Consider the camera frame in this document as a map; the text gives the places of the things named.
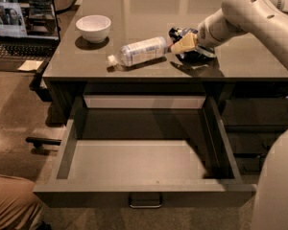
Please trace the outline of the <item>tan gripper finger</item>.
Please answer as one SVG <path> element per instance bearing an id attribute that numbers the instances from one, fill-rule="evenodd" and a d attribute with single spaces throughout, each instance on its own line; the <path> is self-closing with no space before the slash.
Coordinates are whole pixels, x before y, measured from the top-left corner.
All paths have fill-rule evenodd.
<path id="1" fill-rule="evenodd" d="M 182 54 L 184 52 L 190 52 L 196 49 L 198 45 L 198 38 L 196 34 L 187 33 L 181 40 L 174 43 L 170 47 L 170 51 L 175 54 Z"/>

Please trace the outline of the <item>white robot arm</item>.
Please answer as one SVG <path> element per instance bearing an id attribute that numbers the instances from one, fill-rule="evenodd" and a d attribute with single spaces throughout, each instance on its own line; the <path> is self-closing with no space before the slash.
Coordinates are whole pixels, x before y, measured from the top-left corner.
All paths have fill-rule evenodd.
<path id="1" fill-rule="evenodd" d="M 175 54 L 198 45 L 217 47 L 246 33 L 254 35 L 288 70 L 288 0 L 222 0 L 195 34 L 186 34 L 170 47 Z M 288 230 L 288 129 L 269 150 L 255 194 L 251 230 Z"/>

